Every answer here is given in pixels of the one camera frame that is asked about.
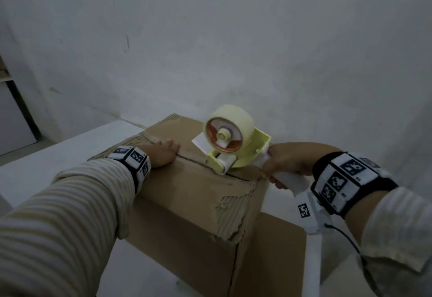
cardboard box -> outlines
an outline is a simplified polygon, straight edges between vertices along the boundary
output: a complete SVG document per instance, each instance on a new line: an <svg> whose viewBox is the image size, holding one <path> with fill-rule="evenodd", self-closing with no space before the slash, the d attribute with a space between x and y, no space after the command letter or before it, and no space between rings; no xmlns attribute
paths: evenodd
<svg viewBox="0 0 432 297"><path fill-rule="evenodd" d="M260 281L255 290L260 294L256 296L265 294L265 291L286 291L283 286L275 286L281 284L286 287L286 280L277 279L286 273L286 266L279 267L276 262L276 267L272 267L265 262L265 266L257 267L259 262L254 261L254 257L264 255L272 260L270 262L280 257L279 262L291 262L291 254L290 259L284 258L286 252L274 248L282 248L284 239L294 238L291 231L286 230L287 226L298 227L267 214L260 216L268 181L256 167L230 170L224 176L206 168L205 155L192 143L201 131L202 122L171 114L139 135L94 157L105 157L118 145L152 143L169 138L181 144L176 160L164 168L152 170L136 197L127 241L206 297L234 293L236 296L256 295L254 290L247 290L247 287L257 284L249 282L249 278L259 281L263 271L272 279ZM258 240L252 243L255 252L248 253L247 268L244 267L240 275L257 223L260 224L256 235ZM286 246L299 255L297 258L304 260L304 231L300 237L302 235L303 242L298 240L302 245L300 253L289 249L289 244ZM262 236L272 237L278 243L263 243ZM264 250L257 253L256 249L260 248ZM301 280L298 285L298 296L301 296ZM289 291L296 290L291 286Z"/></svg>

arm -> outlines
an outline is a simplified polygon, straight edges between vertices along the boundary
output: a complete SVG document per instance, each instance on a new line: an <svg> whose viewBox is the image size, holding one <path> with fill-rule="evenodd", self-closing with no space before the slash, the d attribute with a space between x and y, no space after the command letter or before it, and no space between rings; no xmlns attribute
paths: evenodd
<svg viewBox="0 0 432 297"><path fill-rule="evenodd" d="M271 177L275 171L313 174L318 180L330 162L342 155L336 147L303 142L273 145L269 152L273 160L263 171L280 189L287 187ZM362 185L357 194L360 198L348 201L341 216L359 243L381 295L429 296L431 203L380 176Z"/></svg>
<svg viewBox="0 0 432 297"><path fill-rule="evenodd" d="M142 145L153 167L178 144ZM115 240L128 235L131 172L112 159L58 174L53 184L0 218L0 291L11 296L94 296Z"/></svg>

white wall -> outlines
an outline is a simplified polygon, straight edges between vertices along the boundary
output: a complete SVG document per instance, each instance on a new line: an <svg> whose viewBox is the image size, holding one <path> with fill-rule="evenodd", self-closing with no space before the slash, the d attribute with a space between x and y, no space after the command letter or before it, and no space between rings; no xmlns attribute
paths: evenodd
<svg viewBox="0 0 432 297"><path fill-rule="evenodd" d="M432 0L2 1L0 54L54 140L233 103L391 170L429 141Z"/></svg>

